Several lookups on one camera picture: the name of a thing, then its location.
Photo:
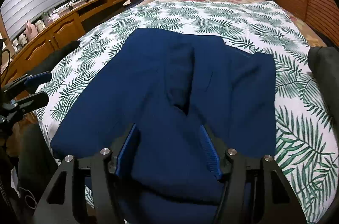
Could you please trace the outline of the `black garment right side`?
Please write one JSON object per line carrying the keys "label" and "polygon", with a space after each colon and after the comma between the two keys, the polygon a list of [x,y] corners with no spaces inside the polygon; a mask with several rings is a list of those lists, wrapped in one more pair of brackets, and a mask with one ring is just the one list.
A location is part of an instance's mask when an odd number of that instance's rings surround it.
{"label": "black garment right side", "polygon": [[334,47],[311,47],[308,66],[312,71],[338,132],[338,50]]}

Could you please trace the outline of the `green leaf print bedsheet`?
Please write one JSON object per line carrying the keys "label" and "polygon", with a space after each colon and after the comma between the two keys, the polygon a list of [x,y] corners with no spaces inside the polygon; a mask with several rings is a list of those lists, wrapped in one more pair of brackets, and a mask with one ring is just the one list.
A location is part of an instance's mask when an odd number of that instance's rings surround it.
{"label": "green leaf print bedsheet", "polygon": [[36,111],[47,143],[94,76],[121,50],[137,28],[217,35],[249,53],[264,52],[276,64],[276,160],[301,202],[308,223],[329,211],[338,188],[338,146],[332,118],[307,65],[310,45],[291,18],[273,2],[156,0],[136,6],[96,26],[77,50],[52,70],[40,87],[49,95]]}

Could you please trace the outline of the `navy blue suit jacket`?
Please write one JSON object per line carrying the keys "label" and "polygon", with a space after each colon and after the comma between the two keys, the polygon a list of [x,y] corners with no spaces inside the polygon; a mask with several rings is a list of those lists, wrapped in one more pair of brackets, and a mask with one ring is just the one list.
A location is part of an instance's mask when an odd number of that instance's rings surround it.
{"label": "navy blue suit jacket", "polygon": [[219,36],[139,28],[62,120],[51,147],[81,158],[129,124],[140,131],[130,170],[114,182],[130,223],[210,223],[223,186],[208,169],[200,126],[248,157],[274,155],[275,62]]}

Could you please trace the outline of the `pink jug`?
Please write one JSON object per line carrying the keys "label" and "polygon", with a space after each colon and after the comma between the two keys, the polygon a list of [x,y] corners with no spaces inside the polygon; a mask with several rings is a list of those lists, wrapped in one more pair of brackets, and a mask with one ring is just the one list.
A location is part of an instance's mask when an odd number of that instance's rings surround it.
{"label": "pink jug", "polygon": [[34,37],[38,35],[38,30],[29,20],[25,23],[25,35],[27,40],[30,42]]}

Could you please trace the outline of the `wooden desk cabinet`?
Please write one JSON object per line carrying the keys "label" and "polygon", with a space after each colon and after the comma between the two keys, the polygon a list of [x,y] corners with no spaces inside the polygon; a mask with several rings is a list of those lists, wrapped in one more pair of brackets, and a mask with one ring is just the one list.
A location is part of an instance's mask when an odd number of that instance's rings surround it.
{"label": "wooden desk cabinet", "polygon": [[1,85],[17,79],[43,62],[51,53],[78,40],[99,24],[116,15],[127,0],[92,0],[58,18],[26,44],[7,71],[1,75]]}

